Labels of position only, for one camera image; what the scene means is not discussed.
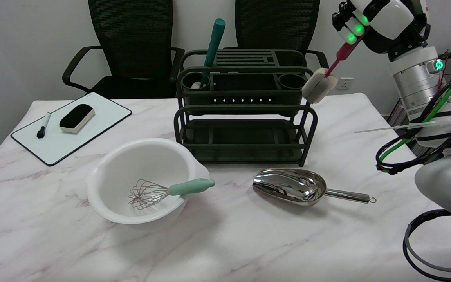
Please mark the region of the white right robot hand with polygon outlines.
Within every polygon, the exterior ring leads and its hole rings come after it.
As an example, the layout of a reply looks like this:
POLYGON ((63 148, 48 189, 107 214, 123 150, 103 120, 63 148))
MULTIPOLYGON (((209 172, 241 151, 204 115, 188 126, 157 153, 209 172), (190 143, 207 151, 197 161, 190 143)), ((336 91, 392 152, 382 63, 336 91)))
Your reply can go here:
POLYGON ((346 43, 361 39, 369 50, 388 54, 391 61, 426 47, 431 32, 422 0, 346 0, 332 14, 332 25, 346 43))

